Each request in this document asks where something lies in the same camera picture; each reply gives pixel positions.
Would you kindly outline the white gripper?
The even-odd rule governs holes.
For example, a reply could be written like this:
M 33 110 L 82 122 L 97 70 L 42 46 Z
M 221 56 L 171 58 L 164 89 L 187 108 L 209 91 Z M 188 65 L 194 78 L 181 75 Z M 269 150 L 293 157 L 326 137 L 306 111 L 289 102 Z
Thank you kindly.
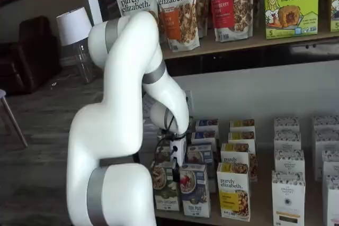
M 180 181 L 180 167 L 184 164 L 186 136 L 175 137 L 170 141 L 173 181 Z

